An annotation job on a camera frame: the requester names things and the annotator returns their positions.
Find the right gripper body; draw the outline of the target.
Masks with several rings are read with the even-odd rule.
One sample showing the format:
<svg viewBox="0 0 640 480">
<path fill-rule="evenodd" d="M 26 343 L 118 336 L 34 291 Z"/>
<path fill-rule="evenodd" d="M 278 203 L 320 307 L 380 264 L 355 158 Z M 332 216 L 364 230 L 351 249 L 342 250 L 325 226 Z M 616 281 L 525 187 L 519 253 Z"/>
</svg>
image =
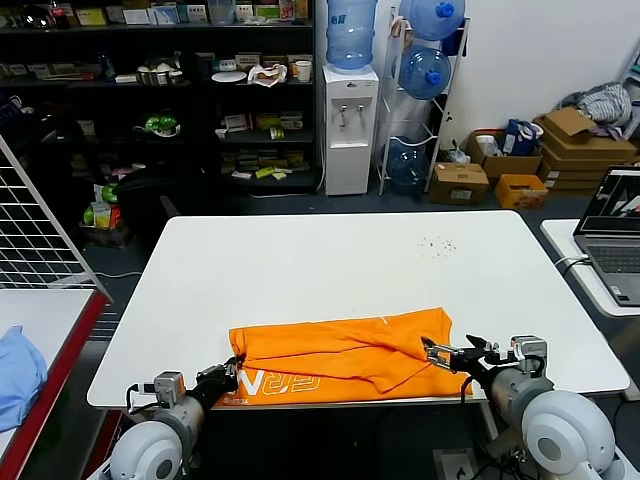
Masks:
<svg viewBox="0 0 640 480">
<path fill-rule="evenodd" d="M 513 352 L 508 350 L 500 352 L 498 361 L 485 361 L 484 359 L 472 360 L 467 356 L 467 350 L 470 348 L 455 350 L 451 356 L 451 367 L 453 372 L 467 373 L 475 379 L 482 388 L 489 388 L 496 375 L 505 368 L 506 365 L 513 363 Z"/>
</svg>

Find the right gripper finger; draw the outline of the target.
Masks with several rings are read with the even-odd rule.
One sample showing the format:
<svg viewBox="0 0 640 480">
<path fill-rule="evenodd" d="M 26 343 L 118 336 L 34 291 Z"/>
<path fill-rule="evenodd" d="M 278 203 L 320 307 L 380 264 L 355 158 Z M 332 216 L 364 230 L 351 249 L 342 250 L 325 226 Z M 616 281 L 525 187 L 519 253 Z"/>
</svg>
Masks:
<svg viewBox="0 0 640 480">
<path fill-rule="evenodd" d="M 472 360 L 484 359 L 485 361 L 498 361 L 500 359 L 499 346 L 486 339 L 467 334 L 466 339 L 472 345 L 467 350 L 467 356 Z"/>
<path fill-rule="evenodd" d="M 455 353 L 454 347 L 437 344 L 434 340 L 427 337 L 422 337 L 421 342 L 429 363 L 438 368 L 453 372 L 451 356 Z"/>
</svg>

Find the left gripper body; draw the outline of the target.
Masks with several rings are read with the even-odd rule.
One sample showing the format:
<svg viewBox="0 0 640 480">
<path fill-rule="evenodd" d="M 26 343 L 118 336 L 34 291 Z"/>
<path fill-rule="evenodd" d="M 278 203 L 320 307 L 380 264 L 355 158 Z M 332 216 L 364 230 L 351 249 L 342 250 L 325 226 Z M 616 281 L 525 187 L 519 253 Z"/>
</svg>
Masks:
<svg viewBox="0 0 640 480">
<path fill-rule="evenodd" d="M 219 364 L 196 375 L 193 396 L 201 403 L 216 403 L 222 396 L 237 389 L 232 374 L 226 374 L 224 364 Z"/>
</svg>

